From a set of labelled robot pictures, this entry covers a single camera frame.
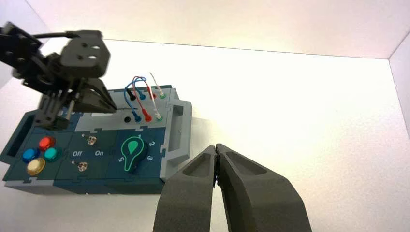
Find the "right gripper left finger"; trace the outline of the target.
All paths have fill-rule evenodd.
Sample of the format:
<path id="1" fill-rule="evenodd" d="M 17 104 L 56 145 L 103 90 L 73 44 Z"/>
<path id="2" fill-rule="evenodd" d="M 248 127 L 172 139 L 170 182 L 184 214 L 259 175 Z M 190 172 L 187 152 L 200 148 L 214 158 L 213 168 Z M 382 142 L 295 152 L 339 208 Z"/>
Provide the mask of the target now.
<path id="1" fill-rule="evenodd" d="M 210 230 L 215 166 L 216 148 L 210 145 L 165 182 L 153 231 Z"/>

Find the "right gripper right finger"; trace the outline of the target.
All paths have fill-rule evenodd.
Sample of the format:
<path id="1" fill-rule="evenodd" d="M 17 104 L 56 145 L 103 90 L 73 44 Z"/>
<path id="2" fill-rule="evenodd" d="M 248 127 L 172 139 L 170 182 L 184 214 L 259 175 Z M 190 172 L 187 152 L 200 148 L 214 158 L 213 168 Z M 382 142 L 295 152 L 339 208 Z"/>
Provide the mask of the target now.
<path id="1" fill-rule="evenodd" d="M 230 232 L 310 232 L 304 202 L 290 181 L 223 144 L 221 188 Z"/>

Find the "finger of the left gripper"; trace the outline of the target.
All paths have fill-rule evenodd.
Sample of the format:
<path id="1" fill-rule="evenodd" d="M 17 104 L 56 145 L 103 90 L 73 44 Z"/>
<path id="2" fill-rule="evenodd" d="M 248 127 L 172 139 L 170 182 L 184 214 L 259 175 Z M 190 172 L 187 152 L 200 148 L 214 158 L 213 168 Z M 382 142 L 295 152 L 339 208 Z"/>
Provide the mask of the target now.
<path id="1" fill-rule="evenodd" d="M 75 112 L 114 113 L 116 105 L 112 99 L 95 91 L 82 91 L 74 104 Z"/>
<path id="2" fill-rule="evenodd" d="M 84 85 L 84 91 L 95 91 L 95 92 L 98 92 L 99 94 L 103 94 L 105 96 L 109 95 L 109 98 L 112 99 L 111 95 L 108 92 L 108 90 L 106 89 L 103 81 L 100 80 L 99 78 L 88 79 L 87 82 Z"/>

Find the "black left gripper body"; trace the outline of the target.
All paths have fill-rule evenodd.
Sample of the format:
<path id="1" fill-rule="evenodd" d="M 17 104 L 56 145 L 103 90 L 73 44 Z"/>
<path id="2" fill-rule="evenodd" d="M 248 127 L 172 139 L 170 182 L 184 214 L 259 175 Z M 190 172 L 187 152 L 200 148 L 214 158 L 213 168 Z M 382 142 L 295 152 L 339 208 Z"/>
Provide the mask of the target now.
<path id="1" fill-rule="evenodd" d="M 73 99 L 78 81 L 69 77 L 61 63 L 62 55 L 39 54 L 22 57 L 23 85 L 40 92 L 41 98 L 32 125 L 38 128 L 67 128 L 70 118 L 60 114 Z"/>

